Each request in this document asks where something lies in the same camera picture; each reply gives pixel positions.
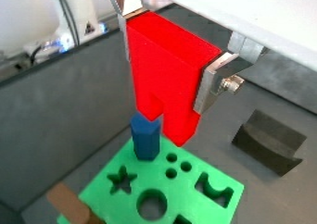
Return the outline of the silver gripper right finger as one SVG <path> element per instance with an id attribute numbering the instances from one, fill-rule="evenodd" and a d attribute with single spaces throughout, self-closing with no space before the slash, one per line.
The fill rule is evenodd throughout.
<path id="1" fill-rule="evenodd" d="M 252 66 L 267 52 L 267 48 L 254 40 L 232 31 L 227 51 L 204 67 L 196 90 L 194 111 L 202 115 L 223 92 L 235 94 L 242 87 L 243 78 L 238 73 Z"/>

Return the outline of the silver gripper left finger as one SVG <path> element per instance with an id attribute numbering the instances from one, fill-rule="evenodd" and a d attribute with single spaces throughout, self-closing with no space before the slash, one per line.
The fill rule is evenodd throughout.
<path id="1" fill-rule="evenodd" d="M 129 59 L 125 23 L 128 19 L 144 12 L 145 8 L 143 7 L 141 0 L 109 0 L 109 2 L 116 12 L 119 28 L 124 36 L 125 59 Z"/>

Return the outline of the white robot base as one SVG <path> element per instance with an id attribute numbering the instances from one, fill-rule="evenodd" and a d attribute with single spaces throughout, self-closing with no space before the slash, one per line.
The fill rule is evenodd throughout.
<path id="1" fill-rule="evenodd" d="M 109 13 L 108 0 L 0 0 L 0 80 L 107 32 Z"/>

